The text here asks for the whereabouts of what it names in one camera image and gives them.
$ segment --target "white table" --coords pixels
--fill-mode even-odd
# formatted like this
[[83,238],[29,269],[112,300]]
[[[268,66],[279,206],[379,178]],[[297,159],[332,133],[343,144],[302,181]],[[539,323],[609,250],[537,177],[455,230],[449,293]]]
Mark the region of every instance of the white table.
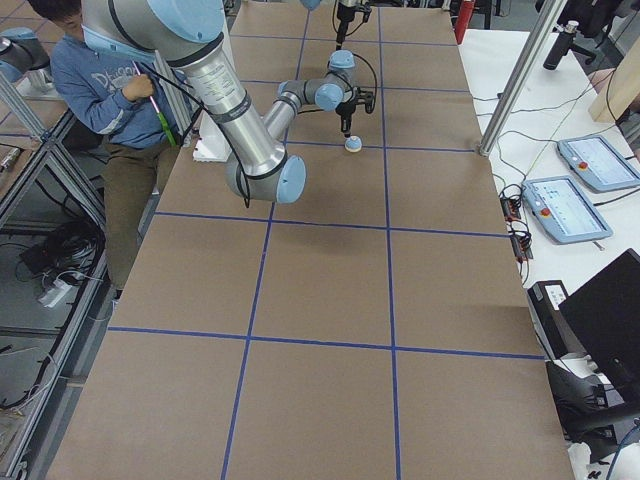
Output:
[[[467,31],[464,43],[460,46],[460,53],[469,88],[476,99],[496,98],[496,95],[504,90],[527,35],[528,32]],[[550,36],[546,48],[533,67],[514,111],[554,107],[578,98],[589,87],[589,80],[572,52],[560,61],[556,70],[549,71],[542,67],[554,40],[555,34]],[[554,140],[600,132],[611,124],[596,123],[591,119],[588,108],[595,97],[596,93],[591,90],[577,102],[570,102],[555,110],[513,113],[503,132],[515,130],[531,137]],[[478,114],[490,113],[495,109],[497,99],[475,100],[474,104]],[[478,117],[483,132],[490,118],[489,115]],[[617,128],[611,128],[602,135],[622,155],[632,155],[631,149]],[[536,142],[516,133],[508,133],[500,138],[499,145],[504,160],[520,170],[527,172],[533,165],[527,177],[529,179],[573,175],[556,152],[554,143]],[[497,146],[491,152],[490,159],[494,173],[504,178],[507,183],[522,181],[520,173],[500,161]],[[640,170],[637,160],[631,160],[630,163]],[[628,191],[594,193],[579,180],[578,183],[594,203],[615,198]],[[496,187],[498,191],[502,189],[501,180],[496,179]],[[603,250],[593,242],[559,245],[545,234],[537,220],[527,212],[529,229],[533,235],[534,259],[529,262],[530,271],[525,287],[528,288],[540,280],[559,279],[571,294],[627,248],[640,251],[639,209],[640,193],[598,208],[614,231],[612,237],[598,241]]]

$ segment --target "red object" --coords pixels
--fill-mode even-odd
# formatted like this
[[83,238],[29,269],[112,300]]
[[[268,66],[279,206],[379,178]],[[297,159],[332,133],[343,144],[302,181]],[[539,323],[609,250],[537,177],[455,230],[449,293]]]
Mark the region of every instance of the red object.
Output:
[[458,42],[458,45],[462,43],[464,34],[467,31],[467,27],[469,26],[469,20],[471,20],[471,15],[473,15],[473,8],[475,7],[475,5],[475,0],[463,0],[462,4],[460,5],[458,19],[456,20],[456,26],[454,28],[456,34],[456,42]]

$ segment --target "table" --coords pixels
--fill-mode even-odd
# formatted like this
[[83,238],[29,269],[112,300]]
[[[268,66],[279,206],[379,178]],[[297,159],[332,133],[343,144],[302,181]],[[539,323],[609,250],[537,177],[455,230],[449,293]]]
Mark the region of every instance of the table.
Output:
[[[495,98],[496,94],[502,91],[527,35],[527,32],[495,30],[467,32],[460,47],[460,53],[474,97]],[[590,83],[573,53],[564,57],[556,70],[545,70],[542,67],[542,62],[554,40],[555,35],[550,36],[537,66],[531,72],[516,103],[515,110],[561,105],[567,100],[578,98],[589,87]],[[574,102],[570,102],[554,110],[514,113],[509,117],[503,131],[517,131],[538,139],[555,140],[600,132],[611,124],[596,123],[591,119],[588,108],[595,97],[596,93],[591,90],[575,102],[575,106]],[[474,103],[476,111],[483,114],[492,112],[497,101],[476,100]],[[479,116],[478,118],[480,128],[484,130],[490,117]],[[622,155],[633,155],[618,129],[608,129],[601,134]],[[516,133],[505,134],[499,144],[503,159],[525,173],[530,170],[528,178],[572,175],[556,153],[553,144],[531,141]],[[520,173],[500,161],[497,147],[491,152],[490,159],[493,171],[502,176],[507,183],[522,181]],[[630,160],[630,164],[636,170],[640,170],[637,159]],[[496,185],[498,190],[502,188],[498,180]],[[625,191],[593,193],[584,184],[582,186],[587,197],[594,203],[625,193]],[[529,216],[528,225],[533,234],[534,259],[529,262],[530,272],[525,287],[540,280],[562,280],[568,293],[571,294],[627,248],[640,251],[640,224],[630,221],[630,215],[639,207],[640,196],[635,195],[598,208],[614,231],[612,237],[598,241],[602,250],[592,242],[558,245],[544,233],[538,222]]]
[[[243,4],[260,112],[324,75],[330,21]],[[182,152],[49,480],[572,478],[449,15],[374,9],[346,48],[378,108],[357,155],[296,120],[295,204],[244,209]]]

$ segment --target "blue joint cap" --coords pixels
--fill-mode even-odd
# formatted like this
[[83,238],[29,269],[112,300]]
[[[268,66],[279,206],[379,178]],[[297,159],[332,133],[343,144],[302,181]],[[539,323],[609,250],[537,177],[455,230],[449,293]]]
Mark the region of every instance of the blue joint cap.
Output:
[[147,0],[147,3],[165,27],[190,42],[209,43],[222,32],[225,21],[222,0]]
[[156,59],[156,56],[151,52],[138,50],[126,43],[100,35],[84,25],[82,29],[84,30],[84,41],[91,50],[139,62],[153,63]]
[[2,74],[11,83],[17,82],[22,78],[22,72],[20,70],[10,63],[3,62],[2,60],[0,60],[0,72],[2,72]]
[[342,103],[344,92],[335,83],[325,83],[316,90],[315,102],[325,112],[335,110]]
[[297,155],[290,156],[282,166],[282,172],[278,180],[278,190],[276,191],[276,202],[295,202],[302,195],[306,180],[307,169],[302,158]]
[[0,32],[0,37],[6,37],[9,40],[37,40],[33,30],[27,27],[9,28],[4,32]]
[[333,52],[329,57],[329,68],[354,68],[356,61],[353,59],[353,53],[349,50],[338,50]]
[[307,10],[313,11],[316,8],[318,8],[318,5],[320,5],[320,2],[322,0],[300,0],[300,3],[304,6],[304,8],[306,8]]

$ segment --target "metal pole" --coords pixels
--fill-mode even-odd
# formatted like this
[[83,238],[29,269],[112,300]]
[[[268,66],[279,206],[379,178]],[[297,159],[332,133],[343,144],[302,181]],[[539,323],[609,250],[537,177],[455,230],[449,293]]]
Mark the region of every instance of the metal pole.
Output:
[[16,90],[16,87],[14,87],[1,72],[0,99],[4,100],[15,116],[27,127],[31,136],[42,138],[42,135],[46,131],[42,121],[33,113],[29,105],[26,104],[22,95]]
[[507,86],[504,89],[504,93],[496,110],[487,125],[482,142],[478,147],[478,153],[480,155],[488,157],[493,149],[494,145],[498,141],[498,136],[504,128],[504,124],[507,122],[507,118],[511,114],[513,105],[515,104],[522,87],[524,87],[527,77],[531,72],[531,68],[536,61],[540,50],[546,43],[547,35],[551,29],[555,26],[562,9],[564,8],[567,0],[547,0],[544,2],[540,16],[536,25],[533,27],[533,31],[529,34],[527,42],[522,48],[520,57],[516,63],[516,66],[511,72],[511,77],[507,82]]

